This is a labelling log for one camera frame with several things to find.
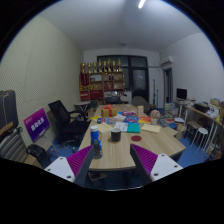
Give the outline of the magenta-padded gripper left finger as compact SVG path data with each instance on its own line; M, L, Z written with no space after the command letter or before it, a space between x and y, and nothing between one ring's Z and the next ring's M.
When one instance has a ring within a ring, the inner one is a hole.
M82 186L94 155L94 147L87 146L67 158L58 157L45 171Z

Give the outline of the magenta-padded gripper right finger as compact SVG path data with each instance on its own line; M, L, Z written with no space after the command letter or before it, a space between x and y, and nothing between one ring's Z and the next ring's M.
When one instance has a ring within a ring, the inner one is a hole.
M130 154L144 185L182 169L168 155L164 153L157 155L135 144L130 145Z

